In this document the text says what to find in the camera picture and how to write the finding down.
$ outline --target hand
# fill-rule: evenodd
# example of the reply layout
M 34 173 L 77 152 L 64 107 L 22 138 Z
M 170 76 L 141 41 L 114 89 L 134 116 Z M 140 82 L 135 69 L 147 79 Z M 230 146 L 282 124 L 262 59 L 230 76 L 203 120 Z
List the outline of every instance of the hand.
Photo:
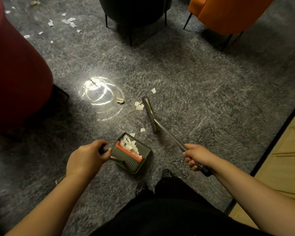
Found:
M 217 155 L 214 155 L 207 148 L 201 145 L 185 144 L 185 147 L 189 150 L 185 151 L 183 154 L 186 157 L 186 162 L 194 171 L 199 170 L 195 165 L 196 162 L 212 168 L 214 161 L 220 159 Z
M 98 150 L 106 145 L 105 140 L 97 140 L 91 144 L 80 146 L 69 157 L 67 163 L 67 177 L 71 175 L 80 176 L 89 182 L 95 177 L 103 163 L 110 158 L 112 148 L 109 148 L 103 155 Z

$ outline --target black trim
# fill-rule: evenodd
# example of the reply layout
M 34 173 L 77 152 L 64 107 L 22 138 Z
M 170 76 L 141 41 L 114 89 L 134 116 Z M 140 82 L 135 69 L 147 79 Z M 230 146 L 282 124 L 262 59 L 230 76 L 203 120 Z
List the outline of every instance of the black trim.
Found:
M 276 143 L 278 142 L 278 140 L 280 139 L 284 131 L 287 129 L 287 127 L 289 126 L 289 124 L 291 123 L 294 117 L 295 117 L 295 108 L 292 111 L 292 113 L 288 116 L 287 120 L 282 125 L 280 130 L 277 132 L 276 136 L 274 137 L 274 139 L 272 140 L 272 142 L 270 143 L 270 145 L 268 146 L 268 148 L 266 149 L 266 151 L 264 152 L 260 160 L 257 162 L 256 166 L 251 171 L 250 173 L 251 176 L 254 177 L 256 175 L 256 173 L 258 172 L 258 170 L 260 169 L 260 167 L 262 166 L 262 164 L 264 163 L 268 155 L 271 153 L 272 149 L 274 148 L 274 146 L 276 145 Z M 228 204 L 228 206 L 224 210 L 224 213 L 229 215 L 235 205 L 236 205 L 236 200 L 232 199 L 232 201 Z

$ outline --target left hand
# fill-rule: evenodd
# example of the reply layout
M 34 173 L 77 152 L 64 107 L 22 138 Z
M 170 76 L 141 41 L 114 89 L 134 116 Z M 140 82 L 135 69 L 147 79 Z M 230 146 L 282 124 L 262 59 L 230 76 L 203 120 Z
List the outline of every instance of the left hand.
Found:
M 105 140 L 97 140 L 91 144 L 80 146 L 69 157 L 67 163 L 67 177 L 79 176 L 89 182 L 95 177 L 103 163 L 110 158 L 112 148 L 109 148 L 103 155 L 98 150 L 102 145 L 107 145 Z

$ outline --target wooden cabinet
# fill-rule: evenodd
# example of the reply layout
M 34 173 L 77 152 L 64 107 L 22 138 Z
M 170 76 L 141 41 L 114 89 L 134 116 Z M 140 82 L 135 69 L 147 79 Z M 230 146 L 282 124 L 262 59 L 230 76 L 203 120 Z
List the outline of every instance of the wooden cabinet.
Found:
M 295 117 L 255 178 L 295 200 Z M 241 223 L 258 228 L 239 204 L 235 205 L 229 216 Z

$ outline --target black handle grip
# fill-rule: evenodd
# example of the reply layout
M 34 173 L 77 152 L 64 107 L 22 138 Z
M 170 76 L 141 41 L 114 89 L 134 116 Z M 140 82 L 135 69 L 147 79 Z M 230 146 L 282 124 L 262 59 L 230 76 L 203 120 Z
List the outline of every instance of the black handle grip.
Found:
M 199 163 L 196 163 L 196 166 L 206 177 L 209 177 L 212 175 L 212 171 L 208 167 L 201 165 Z

